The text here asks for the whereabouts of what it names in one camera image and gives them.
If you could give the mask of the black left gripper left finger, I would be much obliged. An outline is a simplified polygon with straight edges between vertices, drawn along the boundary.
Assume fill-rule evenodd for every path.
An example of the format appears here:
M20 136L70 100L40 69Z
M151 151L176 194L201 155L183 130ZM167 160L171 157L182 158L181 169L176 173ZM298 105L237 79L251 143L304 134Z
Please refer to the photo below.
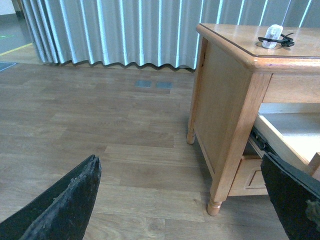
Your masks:
M2 240L81 240L98 193L102 167L91 155L0 224Z

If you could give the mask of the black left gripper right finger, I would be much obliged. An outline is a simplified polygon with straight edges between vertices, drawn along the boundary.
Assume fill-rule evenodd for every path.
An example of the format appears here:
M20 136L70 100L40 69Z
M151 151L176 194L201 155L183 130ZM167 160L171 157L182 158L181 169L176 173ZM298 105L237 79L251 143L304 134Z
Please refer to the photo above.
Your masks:
M273 153L262 157L270 201L290 240L320 238L320 182Z

